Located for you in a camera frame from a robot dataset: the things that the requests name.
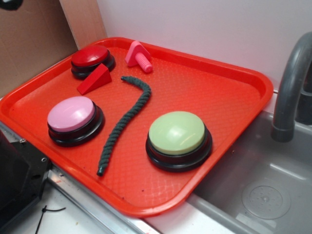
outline big round button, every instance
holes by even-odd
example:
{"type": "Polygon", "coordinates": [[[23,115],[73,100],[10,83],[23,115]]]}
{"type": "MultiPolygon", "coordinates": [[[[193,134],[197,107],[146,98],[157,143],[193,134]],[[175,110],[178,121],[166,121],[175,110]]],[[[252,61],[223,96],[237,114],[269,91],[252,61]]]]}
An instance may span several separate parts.
{"type": "Polygon", "coordinates": [[[196,115],[176,111],[151,125],[146,151],[152,163],[166,171],[182,172],[201,165],[210,155],[212,137],[196,115]]]}
{"type": "Polygon", "coordinates": [[[116,61],[109,50],[102,45],[90,45],[78,50],[72,56],[72,73],[78,79],[86,79],[100,64],[111,72],[116,61]]]}
{"type": "Polygon", "coordinates": [[[60,146],[76,146],[94,138],[104,126],[102,110],[87,97],[71,97],[48,115],[50,138],[60,146]]]}

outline sink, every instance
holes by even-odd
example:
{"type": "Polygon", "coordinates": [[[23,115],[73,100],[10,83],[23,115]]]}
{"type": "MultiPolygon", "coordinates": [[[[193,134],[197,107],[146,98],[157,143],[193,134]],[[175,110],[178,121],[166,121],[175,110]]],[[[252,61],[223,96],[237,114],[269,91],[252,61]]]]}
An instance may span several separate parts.
{"type": "Polygon", "coordinates": [[[272,119],[261,112],[188,202],[235,233],[311,233],[312,129],[296,123],[293,140],[280,143],[272,119]]]}

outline black object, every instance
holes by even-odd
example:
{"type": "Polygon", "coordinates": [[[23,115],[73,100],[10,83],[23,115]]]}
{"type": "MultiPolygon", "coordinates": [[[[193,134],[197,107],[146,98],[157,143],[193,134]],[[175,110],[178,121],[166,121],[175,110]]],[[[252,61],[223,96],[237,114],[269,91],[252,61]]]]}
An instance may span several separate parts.
{"type": "Polygon", "coordinates": [[[151,162],[158,168],[168,172],[185,172],[203,164],[211,154],[212,145],[212,136],[205,126],[205,136],[202,143],[189,153],[182,155],[164,154],[152,145],[149,135],[147,135],[145,148],[151,162]]]}
{"type": "Polygon", "coordinates": [[[312,92],[301,91],[295,120],[306,125],[312,125],[312,92]]]}
{"type": "Polygon", "coordinates": [[[148,99],[151,97],[152,90],[150,86],[135,77],[121,77],[121,80],[124,80],[130,84],[133,84],[143,90],[143,94],[139,97],[135,105],[119,120],[115,128],[112,130],[112,133],[109,135],[102,154],[98,163],[98,176],[103,176],[105,169],[108,166],[109,158],[111,156],[113,147],[120,136],[124,127],[129,123],[129,121],[142,109],[142,107],[147,103],[148,99]]]}
{"type": "Polygon", "coordinates": [[[35,233],[35,234],[38,234],[38,232],[39,232],[40,224],[41,224],[41,221],[42,221],[42,218],[43,218],[44,213],[46,213],[47,211],[59,212],[59,211],[65,210],[65,209],[66,209],[66,207],[64,207],[64,208],[62,208],[62,209],[59,209],[59,210],[49,210],[49,209],[47,209],[47,206],[45,206],[45,207],[42,209],[42,214],[41,214],[41,217],[40,217],[40,220],[39,220],[39,223],[38,223],[38,226],[37,226],[37,229],[36,229],[36,233],[35,233]]]}
{"type": "Polygon", "coordinates": [[[57,132],[49,128],[50,138],[59,146],[72,147],[81,145],[100,133],[105,123],[104,114],[98,106],[93,102],[95,111],[92,118],[82,127],[70,132],[57,132]]]}
{"type": "Polygon", "coordinates": [[[72,62],[71,71],[73,75],[78,79],[86,79],[88,75],[90,75],[101,63],[105,65],[111,72],[116,66],[116,61],[114,56],[112,56],[111,53],[109,52],[109,50],[107,52],[108,52],[107,57],[103,61],[91,66],[79,67],[74,65],[72,62]]]}
{"type": "Polygon", "coordinates": [[[49,158],[29,142],[9,143],[0,131],[0,232],[40,201],[49,158]]]}
{"type": "Polygon", "coordinates": [[[10,0],[4,2],[3,0],[0,0],[0,8],[8,11],[14,11],[19,9],[21,4],[23,3],[23,0],[10,0]]]}

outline pink bolt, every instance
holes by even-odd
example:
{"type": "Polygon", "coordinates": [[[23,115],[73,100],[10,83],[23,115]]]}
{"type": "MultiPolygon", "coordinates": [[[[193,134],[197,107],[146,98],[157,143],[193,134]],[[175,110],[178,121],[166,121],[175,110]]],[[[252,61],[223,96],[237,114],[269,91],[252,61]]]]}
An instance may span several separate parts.
{"type": "Polygon", "coordinates": [[[150,53],[140,42],[135,40],[131,43],[125,60],[129,67],[139,64],[144,72],[149,73],[153,70],[151,63],[149,62],[150,59],[150,53]]]}

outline plastic tray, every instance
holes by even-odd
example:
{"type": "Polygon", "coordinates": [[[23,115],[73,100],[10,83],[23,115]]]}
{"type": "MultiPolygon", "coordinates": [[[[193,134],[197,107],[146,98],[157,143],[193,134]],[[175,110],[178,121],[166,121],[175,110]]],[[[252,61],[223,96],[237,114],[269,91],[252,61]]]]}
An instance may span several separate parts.
{"type": "Polygon", "coordinates": [[[43,151],[66,173],[124,214],[147,217],[183,202],[273,94],[269,79],[249,69],[143,43],[153,72],[129,68],[125,56],[132,40],[104,39],[116,59],[113,81],[86,96],[104,112],[106,123],[91,141],[72,148],[55,145],[47,116],[60,101],[80,96],[81,80],[71,74],[71,56],[9,93],[0,102],[0,120],[43,151]],[[152,96],[124,129],[103,177],[97,176],[102,148],[115,124],[137,101],[141,90],[120,80],[134,76],[147,82],[152,96]],[[197,169],[170,173],[149,161],[145,141],[152,122],[171,111],[198,115],[213,137],[213,152],[197,169]]]}

